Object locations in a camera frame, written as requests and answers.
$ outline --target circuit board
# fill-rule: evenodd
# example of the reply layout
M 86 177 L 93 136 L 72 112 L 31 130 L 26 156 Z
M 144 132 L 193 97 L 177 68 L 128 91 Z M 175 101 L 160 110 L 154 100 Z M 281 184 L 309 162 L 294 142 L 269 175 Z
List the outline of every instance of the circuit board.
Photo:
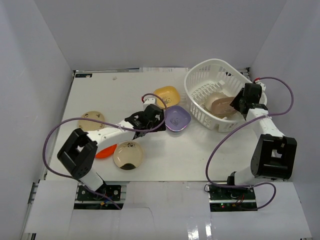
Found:
M 113 201 L 119 201 L 121 198 L 121 185 L 107 185 L 103 192 Z M 104 200 L 104 197 L 94 195 L 87 191 L 84 186 L 79 186 L 76 199 L 78 201 L 98 201 Z
M 208 186 L 211 212 L 256 211 L 256 195 L 253 188 L 225 188 Z

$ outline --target white plastic basket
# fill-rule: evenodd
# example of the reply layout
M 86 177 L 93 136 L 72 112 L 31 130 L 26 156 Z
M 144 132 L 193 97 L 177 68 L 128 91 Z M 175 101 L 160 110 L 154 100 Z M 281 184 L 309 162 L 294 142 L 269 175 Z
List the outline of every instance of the white plastic basket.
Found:
M 194 66 L 184 78 L 184 89 L 190 113 L 205 127 L 212 130 L 218 125 L 219 132 L 230 132 L 245 122 L 237 112 L 229 118 L 218 118 L 205 110 L 205 101 L 213 92 L 222 92 L 228 97 L 235 97 L 245 83 L 250 81 L 227 62 L 209 59 Z M 261 104 L 267 104 L 263 92 Z

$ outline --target orange plate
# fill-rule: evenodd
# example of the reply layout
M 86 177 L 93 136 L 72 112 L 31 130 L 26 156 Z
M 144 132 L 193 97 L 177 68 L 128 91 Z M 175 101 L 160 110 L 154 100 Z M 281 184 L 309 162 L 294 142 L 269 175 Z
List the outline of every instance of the orange plate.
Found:
M 117 144 L 112 145 L 110 147 L 107 147 L 107 148 L 101 150 L 100 152 L 98 152 L 95 155 L 95 158 L 96 159 L 105 159 L 107 157 L 110 157 L 112 154 L 114 154 L 116 148 L 117 148 Z
M 161 87 L 153 93 L 162 98 L 168 108 L 177 105 L 180 102 L 180 95 L 174 86 Z M 162 109 L 165 108 L 164 104 L 159 99 L 156 99 L 156 104 Z

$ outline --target yellow bowl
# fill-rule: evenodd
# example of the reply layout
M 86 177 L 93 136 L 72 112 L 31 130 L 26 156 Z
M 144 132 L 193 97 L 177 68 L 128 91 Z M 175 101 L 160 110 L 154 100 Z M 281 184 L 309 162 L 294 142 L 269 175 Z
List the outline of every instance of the yellow bowl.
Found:
M 180 102 L 180 95 L 177 89 L 173 86 L 158 88 L 153 93 L 162 98 L 168 108 L 173 105 L 177 105 Z M 159 99 L 156 100 L 156 104 L 162 109 L 165 108 L 164 104 Z

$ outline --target black bracket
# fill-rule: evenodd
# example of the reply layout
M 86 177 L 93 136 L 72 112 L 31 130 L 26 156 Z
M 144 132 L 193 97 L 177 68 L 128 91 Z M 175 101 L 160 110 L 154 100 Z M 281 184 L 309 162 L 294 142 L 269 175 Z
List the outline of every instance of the black bracket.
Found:
M 133 126 L 136 130 L 149 130 L 158 126 L 165 119 L 164 111 L 154 104 L 148 105 L 144 111 L 138 111 L 124 120 Z M 166 124 L 163 123 L 153 132 L 165 131 Z M 133 139 L 143 137 L 145 132 L 136 132 Z
M 262 134 L 251 159 L 251 173 L 255 178 L 289 179 L 297 149 L 293 137 L 278 138 Z M 278 156 L 272 156 L 276 150 Z
M 57 154 L 57 158 L 76 180 L 91 170 L 98 149 L 97 142 L 87 134 L 81 128 L 75 129 Z
M 99 193 L 107 195 L 113 201 L 119 201 L 121 199 L 121 185 L 103 185 L 98 190 Z M 102 196 L 94 195 L 93 193 L 89 192 L 84 186 L 79 186 L 78 194 L 76 199 L 78 201 L 97 201 L 106 200 Z
M 259 84 L 248 82 L 235 96 L 230 106 L 240 112 L 246 120 L 249 109 L 268 110 L 264 104 L 259 103 L 261 95 L 262 87 Z

